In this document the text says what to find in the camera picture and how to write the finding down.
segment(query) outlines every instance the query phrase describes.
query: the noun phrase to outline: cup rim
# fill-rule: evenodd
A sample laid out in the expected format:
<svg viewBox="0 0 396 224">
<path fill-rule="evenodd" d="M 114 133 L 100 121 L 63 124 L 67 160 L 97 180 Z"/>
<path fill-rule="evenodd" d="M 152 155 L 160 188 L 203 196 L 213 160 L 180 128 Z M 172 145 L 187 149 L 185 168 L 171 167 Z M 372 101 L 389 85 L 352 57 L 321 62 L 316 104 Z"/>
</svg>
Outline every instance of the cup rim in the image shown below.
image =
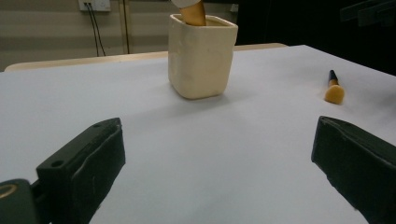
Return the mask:
<svg viewBox="0 0 396 224">
<path fill-rule="evenodd" d="M 236 24 L 233 24 L 230 21 L 226 21 L 222 18 L 216 17 L 216 16 L 210 16 L 210 15 L 205 15 L 205 19 L 207 21 L 215 21 L 218 23 L 221 23 L 224 26 L 193 26 L 193 25 L 188 25 L 186 22 L 184 22 L 182 20 L 182 16 L 181 14 L 171 14 L 170 18 L 173 19 L 174 21 L 182 24 L 182 25 L 186 25 L 186 26 L 190 26 L 190 27 L 195 27 L 195 28 L 200 28 L 200 29 L 208 29 L 208 28 L 230 28 L 230 27 L 238 27 Z"/>
</svg>

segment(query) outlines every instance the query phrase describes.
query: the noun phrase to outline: black cable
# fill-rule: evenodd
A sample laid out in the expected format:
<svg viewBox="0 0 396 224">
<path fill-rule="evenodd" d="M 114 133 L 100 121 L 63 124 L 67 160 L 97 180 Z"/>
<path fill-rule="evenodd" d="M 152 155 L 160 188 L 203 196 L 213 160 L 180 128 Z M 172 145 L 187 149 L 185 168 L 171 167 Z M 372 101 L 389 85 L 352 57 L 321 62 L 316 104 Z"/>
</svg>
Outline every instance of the black cable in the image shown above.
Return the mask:
<svg viewBox="0 0 396 224">
<path fill-rule="evenodd" d="M 88 13 L 90 13 L 90 18 L 91 18 L 91 23 L 92 23 L 92 28 L 93 28 L 93 35 L 95 37 L 95 45 L 96 45 L 96 56 L 99 57 L 99 48 L 98 48 L 98 42 L 96 41 L 96 31 L 95 31 L 95 26 L 93 25 L 93 18 L 91 14 L 91 9 L 87 3 L 84 3 L 85 7 L 88 9 Z"/>
<path fill-rule="evenodd" d="M 95 13 L 94 13 L 94 11 L 92 9 L 91 4 L 88 4 L 88 6 L 91 8 L 91 12 L 92 12 L 92 15 L 93 15 L 93 20 L 95 21 L 96 31 L 98 32 L 100 47 L 102 48 L 103 55 L 106 56 L 105 49 L 103 48 L 103 45 L 102 45 L 102 39 L 100 38 L 99 27 L 98 27 L 98 23 L 96 22 Z"/>
</svg>

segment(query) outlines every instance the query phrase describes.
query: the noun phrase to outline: cream ceramic cup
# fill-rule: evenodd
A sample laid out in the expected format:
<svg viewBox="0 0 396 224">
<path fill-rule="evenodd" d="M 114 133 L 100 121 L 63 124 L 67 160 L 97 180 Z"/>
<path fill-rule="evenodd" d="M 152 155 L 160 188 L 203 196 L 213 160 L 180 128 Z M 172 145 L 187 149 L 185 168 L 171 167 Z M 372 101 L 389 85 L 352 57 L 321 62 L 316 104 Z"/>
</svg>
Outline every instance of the cream ceramic cup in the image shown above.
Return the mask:
<svg viewBox="0 0 396 224">
<path fill-rule="evenodd" d="M 200 99 L 225 91 L 237 31 L 237 25 L 214 16 L 206 16 L 206 26 L 170 16 L 168 76 L 181 96 Z"/>
</svg>

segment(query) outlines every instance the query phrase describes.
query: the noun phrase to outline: wall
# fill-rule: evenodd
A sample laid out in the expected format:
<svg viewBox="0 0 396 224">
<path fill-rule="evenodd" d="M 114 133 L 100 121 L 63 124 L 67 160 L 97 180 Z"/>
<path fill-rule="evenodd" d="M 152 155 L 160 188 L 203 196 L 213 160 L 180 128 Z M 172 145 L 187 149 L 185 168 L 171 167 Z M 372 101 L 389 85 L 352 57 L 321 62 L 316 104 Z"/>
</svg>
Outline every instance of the wall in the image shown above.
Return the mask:
<svg viewBox="0 0 396 224">
<path fill-rule="evenodd" d="M 120 7 L 112 0 L 111 12 L 97 12 L 106 55 L 119 55 L 123 47 Z M 177 13 L 170 2 L 129 2 L 131 53 L 167 50 L 168 16 Z M 231 5 L 205 4 L 207 14 L 236 21 Z M 0 1 L 0 71 L 14 63 L 95 57 L 92 24 L 77 0 Z"/>
</svg>

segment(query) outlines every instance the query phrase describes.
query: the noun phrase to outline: white table surface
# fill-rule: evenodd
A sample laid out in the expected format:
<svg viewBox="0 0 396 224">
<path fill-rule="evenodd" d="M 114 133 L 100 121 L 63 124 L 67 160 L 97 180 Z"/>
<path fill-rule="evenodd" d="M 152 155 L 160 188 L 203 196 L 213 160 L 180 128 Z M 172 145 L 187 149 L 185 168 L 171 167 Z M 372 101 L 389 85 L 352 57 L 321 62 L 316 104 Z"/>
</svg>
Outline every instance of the white table surface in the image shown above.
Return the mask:
<svg viewBox="0 0 396 224">
<path fill-rule="evenodd" d="M 323 101 L 329 71 L 346 89 Z M 92 223 L 367 223 L 311 162 L 320 115 L 396 145 L 396 77 L 307 46 L 234 53 L 221 96 L 179 97 L 167 59 L 0 74 L 0 181 L 120 117 L 127 163 Z"/>
</svg>

